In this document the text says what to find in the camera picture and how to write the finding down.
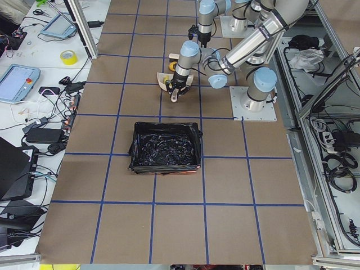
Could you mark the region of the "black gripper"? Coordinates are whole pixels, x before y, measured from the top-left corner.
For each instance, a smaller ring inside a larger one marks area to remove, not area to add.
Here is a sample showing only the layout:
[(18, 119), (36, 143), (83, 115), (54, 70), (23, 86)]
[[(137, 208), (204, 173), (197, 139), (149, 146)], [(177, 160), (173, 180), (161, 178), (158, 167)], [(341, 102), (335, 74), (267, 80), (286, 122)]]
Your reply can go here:
[(171, 95), (177, 89), (179, 96), (185, 95), (190, 90), (190, 86), (187, 84), (188, 77), (189, 75), (183, 76), (174, 72), (172, 79), (165, 83), (167, 92)]
[(200, 48), (207, 48), (207, 42), (211, 39), (211, 25), (192, 25), (188, 30), (189, 40), (192, 40), (195, 34), (198, 36), (198, 40), (200, 41)]

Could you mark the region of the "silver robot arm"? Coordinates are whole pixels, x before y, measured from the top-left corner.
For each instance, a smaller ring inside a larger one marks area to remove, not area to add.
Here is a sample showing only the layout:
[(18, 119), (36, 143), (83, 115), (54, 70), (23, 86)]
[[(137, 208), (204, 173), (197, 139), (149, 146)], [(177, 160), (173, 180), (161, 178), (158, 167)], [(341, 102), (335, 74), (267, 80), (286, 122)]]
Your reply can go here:
[(217, 32), (215, 18), (220, 18), (224, 38), (246, 38), (264, 21), (274, 4), (267, 1), (200, 1), (197, 24), (188, 30), (188, 38), (197, 36), (201, 47), (206, 47)]
[(239, 32), (248, 21), (255, 24), (254, 30), (221, 57), (218, 50), (208, 48), (206, 44), (212, 36), (214, 18), (230, 10), (231, 2), (201, 1), (198, 24), (189, 30), (190, 35), (197, 34), (199, 41), (189, 39), (182, 44), (173, 77), (164, 82), (171, 100), (176, 102), (179, 96), (188, 92), (187, 79), (195, 65), (201, 64), (210, 85), (219, 89), (242, 64), (263, 64), (271, 42), (303, 16), (307, 5), (308, 1), (236, 1), (230, 24), (232, 31)]

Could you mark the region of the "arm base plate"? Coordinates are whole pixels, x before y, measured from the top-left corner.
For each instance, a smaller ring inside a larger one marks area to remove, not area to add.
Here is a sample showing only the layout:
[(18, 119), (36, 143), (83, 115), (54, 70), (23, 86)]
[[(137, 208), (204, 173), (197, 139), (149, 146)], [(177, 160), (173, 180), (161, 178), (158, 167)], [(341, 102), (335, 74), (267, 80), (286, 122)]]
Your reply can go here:
[(254, 31), (250, 21), (238, 20), (233, 16), (221, 16), (220, 25), (224, 38), (246, 38)]
[(248, 97), (248, 87), (230, 87), (233, 119), (246, 122), (276, 122), (276, 112), (269, 93), (265, 101)]

